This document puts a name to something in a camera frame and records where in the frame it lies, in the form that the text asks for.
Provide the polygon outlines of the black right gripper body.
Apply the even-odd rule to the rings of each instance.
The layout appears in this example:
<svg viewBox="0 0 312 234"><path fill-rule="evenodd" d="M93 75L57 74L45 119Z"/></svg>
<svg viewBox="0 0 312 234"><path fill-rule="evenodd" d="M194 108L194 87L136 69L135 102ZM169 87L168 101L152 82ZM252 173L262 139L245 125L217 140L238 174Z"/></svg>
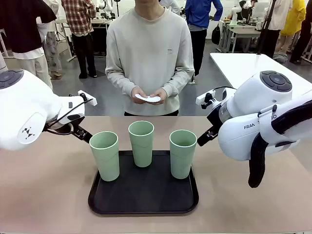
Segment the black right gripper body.
<svg viewBox="0 0 312 234"><path fill-rule="evenodd" d="M219 109L221 105L216 106L212 109L212 111L207 115L208 121L216 128L220 128L222 126L222 121L219 117Z"/></svg>

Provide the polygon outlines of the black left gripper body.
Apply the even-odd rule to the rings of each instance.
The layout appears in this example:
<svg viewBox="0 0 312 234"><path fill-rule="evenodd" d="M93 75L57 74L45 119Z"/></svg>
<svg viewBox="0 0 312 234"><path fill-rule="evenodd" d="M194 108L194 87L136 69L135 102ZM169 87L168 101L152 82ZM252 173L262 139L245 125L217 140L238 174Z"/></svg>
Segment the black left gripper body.
<svg viewBox="0 0 312 234"><path fill-rule="evenodd" d="M79 123L77 122L70 122L69 123L69 127L70 127L70 132L72 135L76 136L76 137L81 137L82 136L82 129L79 126Z"/></svg>

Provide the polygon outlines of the person's left hand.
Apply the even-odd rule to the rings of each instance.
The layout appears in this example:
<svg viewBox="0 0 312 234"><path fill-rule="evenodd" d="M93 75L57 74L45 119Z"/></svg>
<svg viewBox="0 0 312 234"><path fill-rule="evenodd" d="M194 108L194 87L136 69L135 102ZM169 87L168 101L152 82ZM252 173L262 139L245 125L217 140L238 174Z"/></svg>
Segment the person's left hand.
<svg viewBox="0 0 312 234"><path fill-rule="evenodd" d="M167 93L163 88L159 88L154 93L150 95L150 97L159 97L160 101L158 102L151 102L152 105L161 105L164 103L164 101L167 99Z"/></svg>

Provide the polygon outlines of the person's right hand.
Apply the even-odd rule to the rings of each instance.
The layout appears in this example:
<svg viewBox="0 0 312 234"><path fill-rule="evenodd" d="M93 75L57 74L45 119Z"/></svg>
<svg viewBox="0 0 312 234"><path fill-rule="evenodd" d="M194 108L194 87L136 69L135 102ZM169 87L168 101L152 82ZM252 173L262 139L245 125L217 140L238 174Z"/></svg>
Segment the person's right hand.
<svg viewBox="0 0 312 234"><path fill-rule="evenodd" d="M131 97L132 97L132 101L135 104L144 104L146 101L139 99L136 97L136 95L140 95L143 98L146 98L146 94L142 91L142 89L138 86L134 87L131 91Z"/></svg>

